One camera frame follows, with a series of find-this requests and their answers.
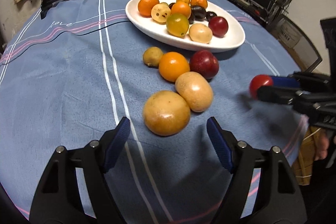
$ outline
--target red tomato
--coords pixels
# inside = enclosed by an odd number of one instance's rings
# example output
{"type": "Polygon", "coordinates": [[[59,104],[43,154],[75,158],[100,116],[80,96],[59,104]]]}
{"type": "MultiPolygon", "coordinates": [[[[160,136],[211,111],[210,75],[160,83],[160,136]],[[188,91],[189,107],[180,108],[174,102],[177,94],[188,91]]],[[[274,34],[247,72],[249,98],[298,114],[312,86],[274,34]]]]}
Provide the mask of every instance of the red tomato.
{"type": "Polygon", "coordinates": [[[223,17],[213,17],[209,21],[209,28],[212,30],[213,35],[217,37],[224,37],[229,30],[229,25],[223,17]]]}
{"type": "Polygon", "coordinates": [[[257,90],[263,85],[273,85],[273,79],[269,75],[257,75],[250,83],[250,94],[252,98],[257,98],[257,90]]]}

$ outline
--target blue tablecloth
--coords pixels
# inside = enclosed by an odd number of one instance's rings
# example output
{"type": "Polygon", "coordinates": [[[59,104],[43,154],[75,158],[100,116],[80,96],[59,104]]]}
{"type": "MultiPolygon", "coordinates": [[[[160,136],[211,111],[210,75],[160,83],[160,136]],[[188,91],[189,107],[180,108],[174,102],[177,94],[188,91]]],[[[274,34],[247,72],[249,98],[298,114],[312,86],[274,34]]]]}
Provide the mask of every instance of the blue tablecloth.
{"type": "MultiPolygon", "coordinates": [[[[267,150],[278,145],[290,163],[297,157],[306,118],[287,106],[251,100],[247,90],[255,75],[288,75],[298,67],[270,34],[226,0],[209,1],[241,22],[246,41],[216,55],[220,70],[211,81],[212,106],[192,114],[177,135],[152,134],[142,121],[142,107],[151,94],[174,85],[146,67],[142,54],[150,46],[188,58],[192,52],[140,32],[126,17],[128,1],[68,0],[44,20],[37,11],[1,59],[0,181],[26,217],[55,148],[83,147],[123,116],[131,118],[132,133],[105,177],[127,223],[211,220],[231,178],[205,130],[211,116],[238,140],[267,150]]],[[[85,212],[93,216],[83,173],[78,177],[85,212]]],[[[251,212],[258,178],[256,170],[243,215],[251,212]]]]}

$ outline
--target screw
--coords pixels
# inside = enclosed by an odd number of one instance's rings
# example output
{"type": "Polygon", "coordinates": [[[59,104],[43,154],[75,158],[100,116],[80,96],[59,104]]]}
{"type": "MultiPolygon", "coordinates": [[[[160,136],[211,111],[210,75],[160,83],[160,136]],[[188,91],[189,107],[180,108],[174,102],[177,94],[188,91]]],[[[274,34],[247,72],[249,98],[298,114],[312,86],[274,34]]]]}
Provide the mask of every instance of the screw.
{"type": "Polygon", "coordinates": [[[244,141],[239,141],[239,142],[238,142],[238,146],[239,146],[240,148],[245,148],[245,147],[247,146],[247,143],[244,142],[244,141]]]}
{"type": "Polygon", "coordinates": [[[321,107],[321,105],[319,103],[313,104],[313,108],[315,108],[315,109],[319,109],[320,107],[321,107]]]}
{"type": "Polygon", "coordinates": [[[277,154],[281,152],[281,149],[278,146],[273,146],[272,150],[273,150],[273,152],[275,152],[277,154]]]}
{"type": "Polygon", "coordinates": [[[99,141],[97,141],[97,140],[93,140],[93,141],[90,142],[90,146],[91,146],[92,148],[95,148],[95,147],[97,147],[98,145],[99,145],[99,141]]]}
{"type": "Polygon", "coordinates": [[[62,153],[63,151],[64,151],[64,146],[60,145],[59,147],[56,148],[57,153],[62,153]]]}

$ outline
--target white plate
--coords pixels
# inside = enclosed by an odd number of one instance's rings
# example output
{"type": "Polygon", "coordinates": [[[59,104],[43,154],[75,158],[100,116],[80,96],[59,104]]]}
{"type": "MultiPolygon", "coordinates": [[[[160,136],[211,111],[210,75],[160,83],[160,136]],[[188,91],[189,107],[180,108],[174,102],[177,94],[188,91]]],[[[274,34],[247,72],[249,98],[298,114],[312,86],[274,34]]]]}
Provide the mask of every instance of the white plate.
{"type": "MultiPolygon", "coordinates": [[[[187,34],[184,38],[170,35],[165,24],[159,24],[152,18],[143,17],[138,11],[138,3],[140,0],[130,0],[126,5],[126,15],[128,19],[143,33],[159,40],[165,44],[191,51],[209,50],[211,52],[225,52],[234,48],[238,48],[245,41],[245,32],[240,23],[227,11],[221,7],[208,2],[207,11],[215,12],[218,16],[224,17],[229,25],[227,34],[223,38],[213,36],[209,44],[193,42],[187,34]]],[[[159,0],[168,4],[176,2],[176,0],[159,0]]],[[[195,23],[203,23],[208,26],[208,22],[195,21],[195,23]]]]}

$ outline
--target hand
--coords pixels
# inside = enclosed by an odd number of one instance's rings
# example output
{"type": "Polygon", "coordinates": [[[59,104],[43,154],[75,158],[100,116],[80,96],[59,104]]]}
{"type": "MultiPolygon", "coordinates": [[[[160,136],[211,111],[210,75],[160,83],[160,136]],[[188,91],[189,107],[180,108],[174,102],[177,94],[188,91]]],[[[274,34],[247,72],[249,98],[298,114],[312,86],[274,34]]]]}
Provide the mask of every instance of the hand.
{"type": "Polygon", "coordinates": [[[324,160],[328,154],[329,139],[325,131],[320,133],[320,138],[317,143],[317,151],[315,155],[315,160],[324,160]]]}

